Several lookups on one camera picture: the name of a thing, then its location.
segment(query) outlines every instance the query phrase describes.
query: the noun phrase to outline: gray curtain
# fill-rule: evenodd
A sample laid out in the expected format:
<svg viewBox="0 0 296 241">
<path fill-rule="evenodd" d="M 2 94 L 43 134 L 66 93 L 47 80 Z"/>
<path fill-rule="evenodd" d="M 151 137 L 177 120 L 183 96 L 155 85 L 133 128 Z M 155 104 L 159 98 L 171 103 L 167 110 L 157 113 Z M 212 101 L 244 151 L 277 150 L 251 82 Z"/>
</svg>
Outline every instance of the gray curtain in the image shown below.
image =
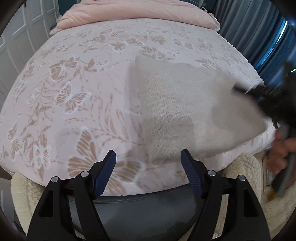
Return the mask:
<svg viewBox="0 0 296 241">
<path fill-rule="evenodd" d="M 218 0 L 214 15 L 221 25 L 219 34 L 246 57 L 265 82 L 279 85 L 279 78 L 272 75 L 296 54 L 296 50 L 291 53 L 296 40 L 289 26 L 271 48 L 286 23 L 279 10 L 269 0 Z"/>
</svg>

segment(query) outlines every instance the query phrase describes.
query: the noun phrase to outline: floral pattern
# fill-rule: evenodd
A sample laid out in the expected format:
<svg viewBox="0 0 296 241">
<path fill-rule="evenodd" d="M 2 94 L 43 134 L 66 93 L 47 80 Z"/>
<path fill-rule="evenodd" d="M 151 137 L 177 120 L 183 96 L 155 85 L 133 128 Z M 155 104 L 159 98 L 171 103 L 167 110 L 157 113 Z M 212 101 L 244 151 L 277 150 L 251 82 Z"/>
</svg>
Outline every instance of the floral pattern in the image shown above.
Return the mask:
<svg viewBox="0 0 296 241">
<path fill-rule="evenodd" d="M 133 67 L 136 55 L 221 69 L 247 85 L 262 83 L 243 55 L 214 30 L 145 18 L 66 29 L 34 54 L 4 103 L 0 134 L 7 138 L 0 141 L 1 166 L 46 186 L 53 176 L 66 179 L 89 170 L 112 149 L 117 163 L 103 195 L 188 183 L 179 162 L 149 161 Z M 272 131 L 200 159 L 219 171 L 242 152 L 265 148 Z"/>
</svg>

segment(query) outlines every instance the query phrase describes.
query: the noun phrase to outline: pink bedspread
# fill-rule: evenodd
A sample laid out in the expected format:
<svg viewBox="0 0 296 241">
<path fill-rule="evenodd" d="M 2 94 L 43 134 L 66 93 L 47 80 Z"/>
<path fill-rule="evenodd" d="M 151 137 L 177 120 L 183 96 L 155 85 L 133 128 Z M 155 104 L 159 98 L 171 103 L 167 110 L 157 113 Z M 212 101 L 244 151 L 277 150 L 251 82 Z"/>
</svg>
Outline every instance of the pink bedspread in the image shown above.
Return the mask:
<svg viewBox="0 0 296 241">
<path fill-rule="evenodd" d="M 219 30 L 218 21 L 195 5 L 180 0 L 82 0 L 67 11 L 53 34 L 100 21 L 158 18 Z"/>
</svg>

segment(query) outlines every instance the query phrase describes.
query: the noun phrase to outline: bolt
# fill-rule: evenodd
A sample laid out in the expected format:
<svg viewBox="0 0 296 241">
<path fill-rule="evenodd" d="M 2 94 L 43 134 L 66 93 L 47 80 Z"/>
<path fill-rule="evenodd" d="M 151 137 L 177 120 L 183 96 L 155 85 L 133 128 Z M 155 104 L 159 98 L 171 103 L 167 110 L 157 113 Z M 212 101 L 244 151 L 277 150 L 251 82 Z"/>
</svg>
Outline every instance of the bolt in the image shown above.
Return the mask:
<svg viewBox="0 0 296 241">
<path fill-rule="evenodd" d="M 207 171 L 207 174 L 208 174 L 209 176 L 213 177 L 213 176 L 216 175 L 216 172 L 213 171 L 213 170 L 208 170 L 208 171 Z"/>
<path fill-rule="evenodd" d="M 80 174 L 80 176 L 82 176 L 82 177 L 87 177 L 88 175 L 89 175 L 88 171 L 84 171 Z"/>
<path fill-rule="evenodd" d="M 240 181 L 245 181 L 246 180 L 246 177 L 244 175 L 239 175 L 238 178 L 239 178 Z"/>
<path fill-rule="evenodd" d="M 58 177 L 53 177 L 53 178 L 51 179 L 51 182 L 56 183 L 58 180 L 59 180 Z"/>
</svg>

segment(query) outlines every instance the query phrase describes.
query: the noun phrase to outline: person's hand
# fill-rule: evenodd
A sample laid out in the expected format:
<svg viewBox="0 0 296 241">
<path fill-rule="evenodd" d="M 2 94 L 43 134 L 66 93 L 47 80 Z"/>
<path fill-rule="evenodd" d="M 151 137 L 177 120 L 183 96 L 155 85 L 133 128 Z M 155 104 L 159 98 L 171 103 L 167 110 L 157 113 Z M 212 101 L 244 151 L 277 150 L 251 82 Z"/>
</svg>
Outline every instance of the person's hand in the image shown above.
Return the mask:
<svg viewBox="0 0 296 241">
<path fill-rule="evenodd" d="M 273 175 L 277 175 L 288 165 L 285 159 L 289 152 L 296 152 L 296 137 L 282 141 L 283 132 L 279 129 L 276 131 L 276 138 L 271 149 L 267 167 Z M 296 170 L 294 171 L 289 187 L 296 181 Z"/>
</svg>

